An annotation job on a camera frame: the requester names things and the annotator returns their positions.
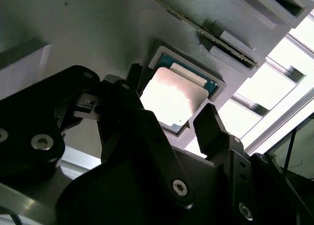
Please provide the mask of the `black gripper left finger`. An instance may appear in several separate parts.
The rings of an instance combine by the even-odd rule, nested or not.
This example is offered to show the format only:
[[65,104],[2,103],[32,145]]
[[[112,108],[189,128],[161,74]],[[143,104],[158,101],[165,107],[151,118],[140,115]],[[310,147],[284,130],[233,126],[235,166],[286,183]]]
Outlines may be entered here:
[[155,115],[144,109],[126,81],[101,81],[75,65],[0,102],[0,126],[8,134],[0,145],[0,180],[26,184],[50,176],[65,151],[62,134],[86,118],[75,105],[93,96],[103,152],[102,164],[140,149],[158,151],[170,144]]

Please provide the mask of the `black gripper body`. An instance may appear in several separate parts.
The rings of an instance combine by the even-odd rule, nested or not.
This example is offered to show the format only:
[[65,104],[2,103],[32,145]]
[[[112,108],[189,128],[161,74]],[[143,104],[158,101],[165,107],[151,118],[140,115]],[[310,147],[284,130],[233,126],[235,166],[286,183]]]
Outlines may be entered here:
[[57,203],[59,225],[221,225],[233,221],[229,167],[170,147],[119,155],[78,177]]

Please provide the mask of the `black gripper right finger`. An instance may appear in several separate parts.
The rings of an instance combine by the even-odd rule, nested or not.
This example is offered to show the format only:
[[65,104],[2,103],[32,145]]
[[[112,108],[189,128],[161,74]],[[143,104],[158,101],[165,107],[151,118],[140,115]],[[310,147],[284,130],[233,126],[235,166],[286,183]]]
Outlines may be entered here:
[[306,207],[267,156],[249,156],[229,134],[217,109],[206,104],[193,121],[201,153],[216,169],[214,213],[220,225],[312,225]]

